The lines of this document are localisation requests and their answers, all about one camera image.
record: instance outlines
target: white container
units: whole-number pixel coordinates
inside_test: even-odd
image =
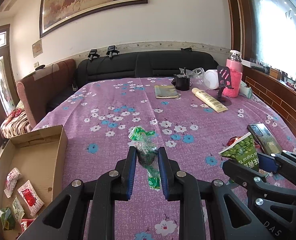
[[[204,75],[204,84],[208,89],[219,88],[218,73],[215,69],[209,69]]]

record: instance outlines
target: white candy wrapper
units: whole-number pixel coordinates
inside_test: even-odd
[[[28,180],[18,189],[18,193],[22,196],[22,198],[28,205],[30,215],[34,217],[44,203],[40,199],[40,197],[38,197],[37,193],[35,192],[33,186],[30,183],[30,180]]]
[[[6,179],[6,188],[4,193],[7,198],[10,198],[17,184],[17,180],[21,178],[21,173],[17,168],[13,168],[11,172],[9,172]]]

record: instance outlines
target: green snack packet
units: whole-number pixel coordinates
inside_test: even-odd
[[[7,231],[15,228],[16,221],[12,216],[9,207],[0,209],[0,219],[3,230]]]
[[[240,164],[243,164],[255,171],[259,171],[259,159],[254,139],[250,132],[235,141],[223,151],[219,152],[219,154],[222,157],[236,159]]]

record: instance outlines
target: cardboard box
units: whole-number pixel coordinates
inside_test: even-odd
[[[11,138],[3,152],[0,153],[0,209],[12,203],[17,196],[24,208],[24,218],[31,219],[29,208],[17,189],[30,180],[37,195],[45,203],[37,214],[40,214],[62,190],[64,158],[67,136],[62,125],[40,129]],[[7,198],[4,189],[8,173],[18,168],[22,178],[18,180],[14,192]],[[0,232],[5,240],[14,240],[21,233],[20,224],[10,231]]]

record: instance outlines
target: purple tablecloth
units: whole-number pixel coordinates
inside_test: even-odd
[[[63,187],[74,179],[98,179],[126,158],[133,143],[128,138],[134,126],[157,133],[158,146],[181,170],[197,179],[212,181],[228,177],[222,171],[225,159],[218,155],[229,138],[248,132],[247,125],[263,122],[283,149],[296,153],[296,138],[283,120],[258,98],[232,98],[229,110],[216,113],[191,91],[178,99],[156,99],[154,85],[169,85],[170,78],[136,78],[89,83],[36,126],[64,125],[68,145]],[[207,91],[215,95],[217,91]],[[294,187],[280,175],[268,182]],[[243,188],[234,190],[246,202]],[[206,208],[203,208],[207,220]],[[148,187],[147,171],[138,163],[131,200],[116,202],[115,239],[178,239],[179,203],[167,202],[162,190]]]

